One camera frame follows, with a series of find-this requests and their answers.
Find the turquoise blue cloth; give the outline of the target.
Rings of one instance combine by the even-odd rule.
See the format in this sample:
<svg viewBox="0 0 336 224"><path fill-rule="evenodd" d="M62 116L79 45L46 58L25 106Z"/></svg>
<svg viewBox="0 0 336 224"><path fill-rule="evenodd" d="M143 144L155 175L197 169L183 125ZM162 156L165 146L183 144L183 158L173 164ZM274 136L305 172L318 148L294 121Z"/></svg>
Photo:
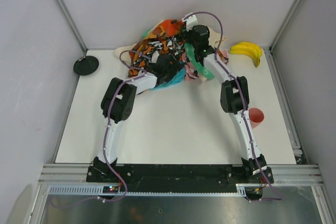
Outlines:
<svg viewBox="0 0 336 224"><path fill-rule="evenodd" d="M158 86L156 86L155 88L152 88L151 90L159 90L159 89L165 89L165 88L169 88L171 86L177 85L181 82L184 81L184 77L185 77L186 71L184 68L182 68L178 73L175 74L175 76L168 82L163 82L161 84L159 84Z"/></svg>

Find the orange camouflage cloth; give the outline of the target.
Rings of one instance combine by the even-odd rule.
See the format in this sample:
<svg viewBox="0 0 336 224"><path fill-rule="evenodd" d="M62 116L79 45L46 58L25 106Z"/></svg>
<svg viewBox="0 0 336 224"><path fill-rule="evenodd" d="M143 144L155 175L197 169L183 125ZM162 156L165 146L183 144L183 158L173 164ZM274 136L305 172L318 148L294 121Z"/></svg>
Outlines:
<svg viewBox="0 0 336 224"><path fill-rule="evenodd" d="M149 30L132 49L142 51L149 42L162 41L180 34L183 27L184 24L181 19L166 19Z"/></svg>

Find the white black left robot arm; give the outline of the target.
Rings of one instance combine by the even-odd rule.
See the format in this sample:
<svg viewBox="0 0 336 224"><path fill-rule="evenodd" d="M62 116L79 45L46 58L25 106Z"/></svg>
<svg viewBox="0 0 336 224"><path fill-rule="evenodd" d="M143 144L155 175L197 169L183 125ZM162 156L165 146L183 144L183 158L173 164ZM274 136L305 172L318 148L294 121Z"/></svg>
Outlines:
<svg viewBox="0 0 336 224"><path fill-rule="evenodd" d="M99 153L93 160L93 167L103 175L110 175L117 163L118 144L124 122L130 117L136 95L158 87L170 85L174 80L184 79L184 67L170 55L160 55L153 62L141 55L145 63L138 65L121 62L135 75L125 80L113 78L101 101L103 116L107 119L106 131Z"/></svg>

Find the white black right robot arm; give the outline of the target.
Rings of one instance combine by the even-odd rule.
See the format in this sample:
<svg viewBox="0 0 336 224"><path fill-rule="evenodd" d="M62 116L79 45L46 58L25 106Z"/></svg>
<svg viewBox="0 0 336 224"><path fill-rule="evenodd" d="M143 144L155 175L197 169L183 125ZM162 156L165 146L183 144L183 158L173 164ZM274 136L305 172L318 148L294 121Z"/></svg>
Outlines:
<svg viewBox="0 0 336 224"><path fill-rule="evenodd" d="M209 29L204 25L184 28L187 42L194 47L197 63L209 70L221 84L220 105L227 113L236 129L242 151L244 172L248 178L261 176L270 184L271 173L267 172L267 162L258 147L249 118L248 83L244 76L235 76L224 64L217 50L209 44Z"/></svg>

